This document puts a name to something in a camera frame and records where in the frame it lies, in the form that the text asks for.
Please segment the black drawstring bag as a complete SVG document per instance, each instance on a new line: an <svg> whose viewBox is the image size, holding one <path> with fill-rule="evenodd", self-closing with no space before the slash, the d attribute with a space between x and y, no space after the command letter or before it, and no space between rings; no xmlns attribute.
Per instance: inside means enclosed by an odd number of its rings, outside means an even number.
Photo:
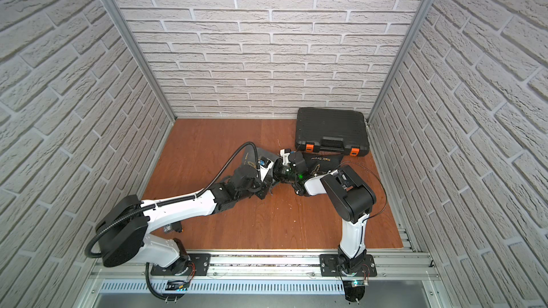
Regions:
<svg viewBox="0 0 548 308"><path fill-rule="evenodd" d="M316 155L305 153L305 164L310 175L325 175L337 169L343 161L344 155Z"/></svg>

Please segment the grey drawstring bag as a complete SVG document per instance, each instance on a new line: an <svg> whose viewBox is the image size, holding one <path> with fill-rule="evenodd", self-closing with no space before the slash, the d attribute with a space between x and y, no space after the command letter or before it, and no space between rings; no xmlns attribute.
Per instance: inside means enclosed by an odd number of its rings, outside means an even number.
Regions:
<svg viewBox="0 0 548 308"><path fill-rule="evenodd" d="M262 148L257 148L257 153L255 153L255 149L251 145L247 145L243 150L241 165L249 165L252 168L259 168L258 161L263 156L272 160L274 164L276 161L281 159L279 155Z"/></svg>

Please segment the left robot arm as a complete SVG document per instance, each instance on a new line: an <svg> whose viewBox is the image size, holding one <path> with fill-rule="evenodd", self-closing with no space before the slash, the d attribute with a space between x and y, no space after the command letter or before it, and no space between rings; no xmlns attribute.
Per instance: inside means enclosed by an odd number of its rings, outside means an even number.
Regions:
<svg viewBox="0 0 548 308"><path fill-rule="evenodd" d="M240 156L232 175L218 173L205 188L160 200L128 195L114 205L96 225L96 234L84 248L87 258L100 258L104 267L126 263L152 263L162 268L184 266L188 257L181 241L167 240L154 231L184 220L219 214L256 196L264 199L273 185L279 155L252 142L241 145L222 167L226 171Z"/></svg>

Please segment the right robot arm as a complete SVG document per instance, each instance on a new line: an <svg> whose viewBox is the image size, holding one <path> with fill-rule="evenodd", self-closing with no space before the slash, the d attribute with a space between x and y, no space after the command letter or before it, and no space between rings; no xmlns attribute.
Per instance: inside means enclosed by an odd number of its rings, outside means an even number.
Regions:
<svg viewBox="0 0 548 308"><path fill-rule="evenodd" d="M327 195L342 219L342 238L335 270L345 276L371 271L365 259L365 230L377 198L372 188L341 154L319 155L282 149L273 178L289 184L299 196Z"/></svg>

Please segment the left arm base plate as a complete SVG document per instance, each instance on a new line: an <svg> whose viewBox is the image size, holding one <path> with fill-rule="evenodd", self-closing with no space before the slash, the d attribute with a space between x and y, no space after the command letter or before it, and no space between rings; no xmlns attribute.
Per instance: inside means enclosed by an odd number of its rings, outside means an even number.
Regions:
<svg viewBox="0 0 548 308"><path fill-rule="evenodd" d="M206 276L211 262L211 253L191 252L167 268L153 265L151 274L153 276Z"/></svg>

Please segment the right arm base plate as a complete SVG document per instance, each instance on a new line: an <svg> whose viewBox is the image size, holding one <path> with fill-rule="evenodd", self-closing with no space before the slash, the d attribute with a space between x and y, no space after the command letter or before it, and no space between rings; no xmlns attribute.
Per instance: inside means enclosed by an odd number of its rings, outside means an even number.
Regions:
<svg viewBox="0 0 548 308"><path fill-rule="evenodd" d="M344 253L319 255L323 277L376 277L376 264L372 255L366 252L356 258L348 258Z"/></svg>

